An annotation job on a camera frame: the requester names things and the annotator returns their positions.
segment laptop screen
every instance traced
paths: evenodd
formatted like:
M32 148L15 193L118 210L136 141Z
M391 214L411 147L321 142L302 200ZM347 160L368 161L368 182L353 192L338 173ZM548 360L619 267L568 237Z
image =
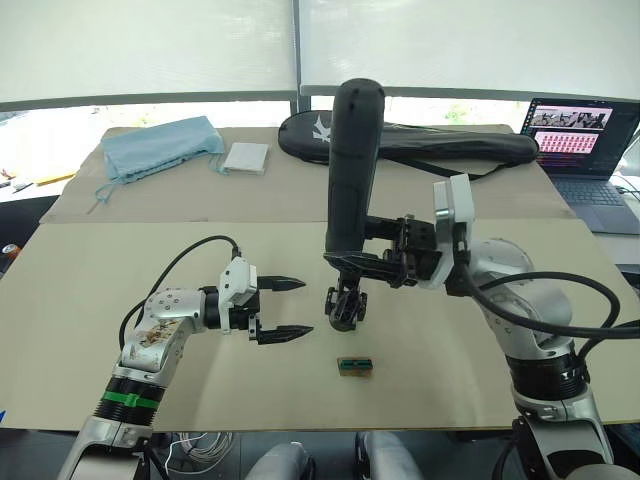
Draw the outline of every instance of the laptop screen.
M609 178L640 121L640 103L535 98L520 133L549 174Z

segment laptop keyboard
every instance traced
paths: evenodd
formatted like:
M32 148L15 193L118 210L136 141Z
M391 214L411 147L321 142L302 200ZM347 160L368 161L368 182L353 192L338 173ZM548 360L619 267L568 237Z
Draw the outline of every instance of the laptop keyboard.
M553 180L567 203L588 205L624 205L620 194L609 182Z

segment beige cardboard sheet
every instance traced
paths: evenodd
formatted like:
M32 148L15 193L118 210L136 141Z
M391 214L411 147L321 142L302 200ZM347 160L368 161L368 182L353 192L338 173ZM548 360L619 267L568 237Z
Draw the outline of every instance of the beige cardboard sheet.
M505 126L476 130L510 131ZM132 129L114 128L106 135ZM220 129L227 151L234 142L266 143L264 175L220 175L202 156L128 185L118 186L107 204L94 193L107 183L104 152L89 155L41 223L74 222L313 222L325 221L328 168L312 165L278 147L276 128ZM483 173L488 161L435 162ZM371 196L372 215L396 218L433 215L433 182L442 177L391 161L378 162ZM472 183L478 218L574 218L538 164L502 170Z
M259 274L307 282L296 291L265 292L264 327L297 323L315 330L271 346L249 342L246 332L191 337L157 430L509 426L516 410L507 367L471 300L365 280L366 320L356 332L331 329L323 302L337 275L322 259L324 232L323 223L41 225L0 282L2 425L80 428L109 380L124 314L186 245L224 233L237 239ZM482 220L474 236L518 243L538 269L596 278L620 296L620 321L640 317L638 299L580 221ZM216 284L228 258L225 243L203 246L165 284ZM601 298L579 286L563 288L574 324L602 321ZM351 355L373 359L371 378L338 375L336 358ZM637 341L605 342L592 353L604 421L640 419L638 365Z

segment light blue cloth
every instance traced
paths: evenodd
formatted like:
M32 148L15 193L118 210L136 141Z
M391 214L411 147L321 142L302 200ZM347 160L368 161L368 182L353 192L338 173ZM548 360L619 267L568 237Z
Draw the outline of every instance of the light blue cloth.
M111 180L96 190L96 198L103 203L118 184L135 182L205 153L224 153L222 137L207 117L187 118L105 138L102 146Z

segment laptop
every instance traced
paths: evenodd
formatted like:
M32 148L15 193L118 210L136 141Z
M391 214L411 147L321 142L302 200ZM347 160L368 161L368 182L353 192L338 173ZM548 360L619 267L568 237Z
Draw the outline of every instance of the laptop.
M640 102L534 98L520 133L592 232L640 235L640 221L609 178L638 128Z

